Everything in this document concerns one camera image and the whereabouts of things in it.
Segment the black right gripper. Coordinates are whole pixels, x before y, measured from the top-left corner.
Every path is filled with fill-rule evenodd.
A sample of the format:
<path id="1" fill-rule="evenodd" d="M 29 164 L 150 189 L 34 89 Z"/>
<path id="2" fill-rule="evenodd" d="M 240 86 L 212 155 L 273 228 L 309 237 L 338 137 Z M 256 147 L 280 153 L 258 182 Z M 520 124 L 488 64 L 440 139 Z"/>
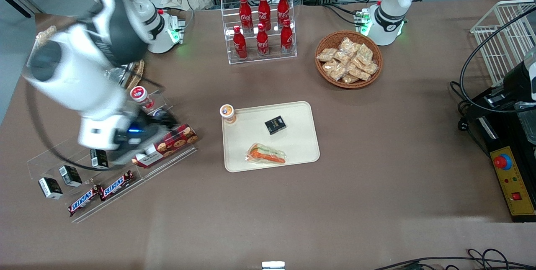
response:
<path id="1" fill-rule="evenodd" d="M 151 144 L 162 139 L 178 125 L 174 114 L 169 111 L 159 111 L 157 115 L 140 112 L 125 129 L 115 129 L 113 144 L 118 147 L 113 150 L 113 163 L 124 165 L 136 154 L 142 154 Z"/>

